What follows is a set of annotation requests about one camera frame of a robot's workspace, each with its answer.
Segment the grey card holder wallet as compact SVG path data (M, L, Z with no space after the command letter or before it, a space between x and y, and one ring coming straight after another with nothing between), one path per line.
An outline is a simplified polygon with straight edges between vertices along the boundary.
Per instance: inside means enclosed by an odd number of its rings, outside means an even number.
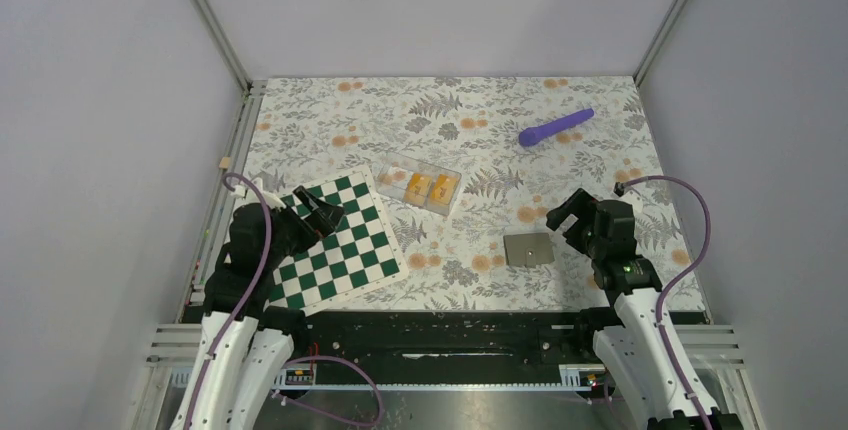
M505 235L503 243L508 266L534 268L555 261L554 249L547 233Z

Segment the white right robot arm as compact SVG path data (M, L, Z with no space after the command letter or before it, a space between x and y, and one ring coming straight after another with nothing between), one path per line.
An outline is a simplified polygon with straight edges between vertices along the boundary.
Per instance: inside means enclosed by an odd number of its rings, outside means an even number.
M579 312L571 344L583 360L601 361L643 429L740 429L699 378L664 307L665 288L637 250L635 212L622 200L576 190L546 215L546 225L591 263L606 296Z

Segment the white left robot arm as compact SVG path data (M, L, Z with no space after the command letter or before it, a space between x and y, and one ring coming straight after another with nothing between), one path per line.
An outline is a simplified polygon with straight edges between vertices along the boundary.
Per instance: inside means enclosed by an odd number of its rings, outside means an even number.
M302 310L273 310L273 270L338 228L344 210L304 187L293 206L254 185L236 186L235 208L204 289L200 343L174 429L251 429L288 361L309 351Z

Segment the clear acrylic card box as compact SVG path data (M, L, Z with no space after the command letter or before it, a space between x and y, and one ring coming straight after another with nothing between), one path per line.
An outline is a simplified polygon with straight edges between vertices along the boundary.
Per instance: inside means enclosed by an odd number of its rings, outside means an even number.
M441 216L451 213L464 186L458 171L395 152L373 166L381 195Z

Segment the gold VIP card stack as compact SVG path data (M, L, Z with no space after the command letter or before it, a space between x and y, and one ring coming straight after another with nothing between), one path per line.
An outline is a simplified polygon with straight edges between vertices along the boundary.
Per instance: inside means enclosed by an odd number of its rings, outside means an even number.
M440 174L435 178L427 198L430 208L448 211L456 193L459 180L451 175Z

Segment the green white chessboard mat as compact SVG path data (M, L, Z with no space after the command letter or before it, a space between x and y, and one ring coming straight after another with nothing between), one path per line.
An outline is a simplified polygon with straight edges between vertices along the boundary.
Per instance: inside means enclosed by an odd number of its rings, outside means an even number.
M340 206L343 215L330 236L285 258L271 272L266 306L299 310L309 316L342 309L408 277L401 245L369 166L321 177L307 183L305 189Z

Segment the purple cylindrical tool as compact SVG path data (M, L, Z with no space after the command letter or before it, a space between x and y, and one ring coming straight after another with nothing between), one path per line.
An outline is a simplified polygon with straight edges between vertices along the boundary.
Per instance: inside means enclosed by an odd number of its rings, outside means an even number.
M538 126L528 127L519 133L519 145L522 147L535 146L559 132L583 124L593 118L594 115L595 111L592 108L586 108Z

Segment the floral patterned table mat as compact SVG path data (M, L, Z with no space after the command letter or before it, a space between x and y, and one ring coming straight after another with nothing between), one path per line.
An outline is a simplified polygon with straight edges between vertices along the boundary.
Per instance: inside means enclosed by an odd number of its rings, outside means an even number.
M535 146L519 133L576 111L595 115ZM245 172L275 193L395 152L460 172L448 216L385 206L409 268L357 310L575 310L601 305L589 261L559 236L555 261L508 266L503 238L541 231L578 188L605 199L636 181L639 250L674 288L667 306L701 310L691 257L643 105L629 76L279 78L267 83Z

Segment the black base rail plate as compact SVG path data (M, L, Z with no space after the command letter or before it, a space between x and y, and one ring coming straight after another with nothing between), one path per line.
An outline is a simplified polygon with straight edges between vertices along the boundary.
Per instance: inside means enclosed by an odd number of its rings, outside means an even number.
M322 311L271 389L589 391L595 356L575 349L578 312ZM701 327L700 312L669 312L676 329ZM189 314L188 346L200 343L202 310Z

